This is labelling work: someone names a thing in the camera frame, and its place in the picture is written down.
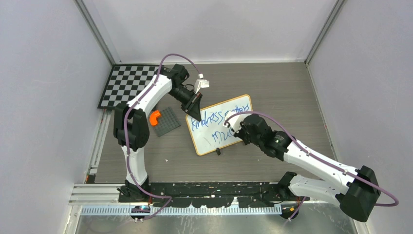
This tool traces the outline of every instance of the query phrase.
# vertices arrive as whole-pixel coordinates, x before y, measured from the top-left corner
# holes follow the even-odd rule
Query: orange object
[[[158,118],[161,116],[161,113],[159,111],[154,111],[150,117],[149,117],[149,122],[152,126],[155,126],[158,124]]]

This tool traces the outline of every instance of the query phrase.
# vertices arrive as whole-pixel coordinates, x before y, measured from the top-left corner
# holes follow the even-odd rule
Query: yellow border
[[[232,98],[232,99],[230,99],[230,100],[222,101],[222,102],[217,103],[217,104],[214,104],[214,105],[212,105],[212,106],[208,106],[208,107],[202,108],[201,111],[203,111],[203,110],[205,110],[205,109],[208,109],[208,108],[211,108],[211,107],[214,107],[214,106],[217,106],[217,105],[221,105],[221,104],[223,104],[223,103],[226,103],[226,102],[229,102],[229,101],[232,101],[232,100],[235,100],[235,99],[243,98],[243,97],[245,97],[245,96],[248,96],[248,98],[249,98],[249,103],[251,103],[251,111],[252,111],[252,101],[251,101],[251,97],[250,97],[248,94],[244,94],[244,95],[241,95],[241,96],[238,96],[238,97],[234,97],[234,98]],[[197,154],[198,156],[202,156],[202,155],[206,155],[206,154],[209,154],[209,153],[211,153],[211,152],[214,152],[215,150],[211,150],[211,151],[206,152],[205,154],[202,154],[202,155],[200,155],[200,154],[198,153],[198,150],[196,149],[195,141],[194,141],[193,136],[192,136],[192,131],[191,131],[191,128],[190,128],[190,126],[189,126],[188,116],[189,116],[189,115],[186,115],[186,116],[185,116],[185,121],[187,122],[188,129],[189,129],[189,133],[191,134],[192,143],[193,143],[193,145],[194,145],[196,154]],[[235,143],[241,142],[241,141],[242,141],[242,140],[239,140],[239,141],[236,141],[236,142],[234,142],[234,143],[225,145],[225,146],[223,146],[223,147],[220,147],[220,149],[225,148],[225,147],[230,146],[230,145],[233,145],[233,144],[235,144]]]

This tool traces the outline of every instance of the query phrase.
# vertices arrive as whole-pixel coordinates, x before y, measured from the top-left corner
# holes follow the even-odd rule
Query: black and white checkered board
[[[120,102],[128,102],[150,82],[157,65],[115,65],[109,75],[98,108],[112,110]]]

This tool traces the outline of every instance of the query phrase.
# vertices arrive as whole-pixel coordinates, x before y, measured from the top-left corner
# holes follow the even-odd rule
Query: small whiteboard
[[[229,111],[252,111],[251,97],[244,94],[228,101],[208,106],[201,110],[201,121],[187,115],[186,120],[196,154],[201,156],[216,151],[241,139],[234,137],[229,128],[223,126],[225,115]]]

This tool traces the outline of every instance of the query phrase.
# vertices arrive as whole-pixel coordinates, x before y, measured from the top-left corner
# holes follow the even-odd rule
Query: gray wood tabletop
[[[237,63],[197,65],[209,80],[202,89],[201,108],[237,96],[251,96],[254,111],[280,121],[297,139],[330,158],[333,152],[319,112],[311,80],[304,63]],[[185,65],[193,84],[197,73]],[[242,142],[198,156],[180,102],[166,95],[157,109],[171,107],[181,126],[157,137],[150,126],[145,146],[145,166],[152,182],[179,181],[278,181],[287,171],[316,178],[304,169],[266,156],[257,146]],[[275,124],[267,123],[275,130]],[[123,152],[113,137],[113,118],[109,123],[95,182],[123,182],[126,167]]]

